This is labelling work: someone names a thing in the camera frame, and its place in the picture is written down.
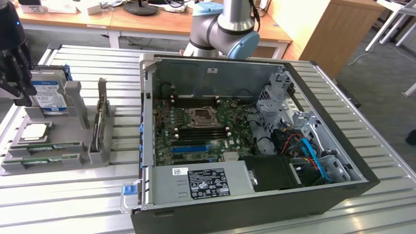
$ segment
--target wooden desk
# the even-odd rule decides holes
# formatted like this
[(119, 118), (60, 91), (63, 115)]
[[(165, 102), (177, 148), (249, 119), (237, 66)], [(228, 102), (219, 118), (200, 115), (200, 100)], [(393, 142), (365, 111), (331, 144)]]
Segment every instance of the wooden desk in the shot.
[(113, 14), (111, 11), (89, 16), (80, 12), (77, 14), (23, 13), (17, 2), (15, 7), (25, 29), (107, 35)]
[(268, 13), (293, 40), (284, 59), (316, 61), (335, 78), (383, 10), (372, 0), (272, 0)]
[[(261, 17), (259, 46), (268, 47), (267, 50), (271, 50), (273, 58), (281, 58), (292, 39), (275, 24), (273, 19), (268, 15)], [(157, 11), (157, 14), (153, 16), (140, 17), (117, 7), (113, 12), (108, 32), (111, 47), (119, 48), (120, 36), (189, 40), (191, 25), (192, 9), (189, 8), (183, 14)]]

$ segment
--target green circuit board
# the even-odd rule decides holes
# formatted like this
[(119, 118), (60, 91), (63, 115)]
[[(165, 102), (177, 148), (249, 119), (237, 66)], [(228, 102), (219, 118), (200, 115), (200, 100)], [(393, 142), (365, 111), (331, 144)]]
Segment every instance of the green circuit board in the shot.
[(208, 152), (173, 153), (172, 142), (177, 141), (175, 128), (192, 129), (189, 127), (189, 110), (204, 108), (177, 108), (167, 100), (155, 101), (156, 166), (180, 165), (200, 160), (201, 162), (219, 162), (225, 152), (237, 152), (240, 156), (253, 153), (256, 149), (256, 145), (252, 143), (253, 136), (249, 127), (244, 124), (244, 107), (247, 106), (236, 105), (236, 100), (231, 98), (221, 98), (220, 103), (217, 107), (213, 107), (217, 125), (229, 127), (231, 136), (224, 139), (204, 140), (205, 145), (209, 146)]

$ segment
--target power supply label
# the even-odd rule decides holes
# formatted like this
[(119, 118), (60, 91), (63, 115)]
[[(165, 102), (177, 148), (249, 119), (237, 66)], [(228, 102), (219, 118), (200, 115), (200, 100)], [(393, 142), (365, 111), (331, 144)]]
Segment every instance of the power supply label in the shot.
[(35, 96), (40, 108), (45, 111), (64, 111), (67, 110), (67, 103), (63, 91), (59, 89), (56, 81), (32, 81), (37, 94)]
[(224, 168), (188, 171), (192, 199), (229, 196)]

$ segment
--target blue latch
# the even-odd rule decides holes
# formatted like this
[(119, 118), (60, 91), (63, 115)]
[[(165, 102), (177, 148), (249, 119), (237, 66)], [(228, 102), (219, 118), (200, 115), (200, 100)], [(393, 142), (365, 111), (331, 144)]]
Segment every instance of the blue latch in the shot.
[(123, 195), (135, 195), (137, 194), (137, 185), (125, 185), (123, 187)]

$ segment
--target white table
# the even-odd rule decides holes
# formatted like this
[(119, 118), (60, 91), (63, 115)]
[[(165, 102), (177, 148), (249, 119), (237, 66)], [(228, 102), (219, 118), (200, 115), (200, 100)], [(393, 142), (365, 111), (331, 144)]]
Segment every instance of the white table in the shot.
[[(133, 233), (131, 216), (120, 213), (119, 206), (121, 186), (136, 180), (139, 173), (137, 62), (141, 52), (68, 45), (45, 52), (40, 64), (71, 65), (72, 77), (81, 81), (81, 96), (87, 105), (96, 104), (99, 78), (108, 81), (108, 98), (116, 106), (111, 165), (96, 169), (0, 177), (0, 233)], [(291, 64), (381, 183), (323, 215), (221, 234), (415, 233), (415, 172), (319, 67), (309, 62), (292, 61)], [(299, 93), (295, 95), (308, 110), (305, 100)], [(23, 115), (23, 109), (12, 107), (7, 124), (0, 125), (0, 132), (9, 125), (5, 137), (0, 139), (1, 147), (8, 145)]]

